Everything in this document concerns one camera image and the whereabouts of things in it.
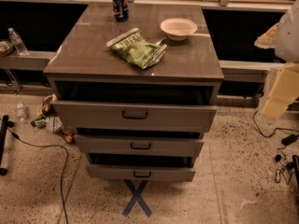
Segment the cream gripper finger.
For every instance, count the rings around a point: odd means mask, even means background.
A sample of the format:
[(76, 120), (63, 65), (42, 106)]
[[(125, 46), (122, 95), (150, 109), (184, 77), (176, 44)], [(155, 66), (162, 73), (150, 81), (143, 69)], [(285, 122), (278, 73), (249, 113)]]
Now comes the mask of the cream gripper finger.
[(276, 78), (267, 94), (262, 115), (278, 119), (299, 98), (299, 63), (286, 63), (276, 72)]

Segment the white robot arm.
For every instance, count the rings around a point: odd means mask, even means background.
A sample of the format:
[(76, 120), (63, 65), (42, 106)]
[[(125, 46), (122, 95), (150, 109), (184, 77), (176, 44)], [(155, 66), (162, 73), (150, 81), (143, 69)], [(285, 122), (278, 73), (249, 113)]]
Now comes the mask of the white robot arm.
[(278, 23), (275, 54), (286, 64), (277, 71), (261, 111), (268, 119), (281, 117), (299, 97), (299, 0)]

